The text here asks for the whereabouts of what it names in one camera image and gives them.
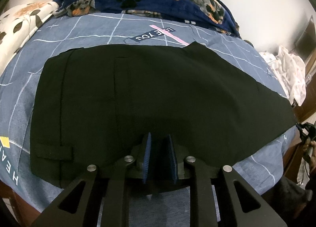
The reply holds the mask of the person's right hand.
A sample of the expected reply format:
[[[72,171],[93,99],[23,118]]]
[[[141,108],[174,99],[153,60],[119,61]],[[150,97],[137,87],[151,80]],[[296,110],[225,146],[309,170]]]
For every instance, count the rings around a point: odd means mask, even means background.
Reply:
[[[309,164],[309,168],[315,167],[315,141],[307,140],[303,146],[303,159]]]

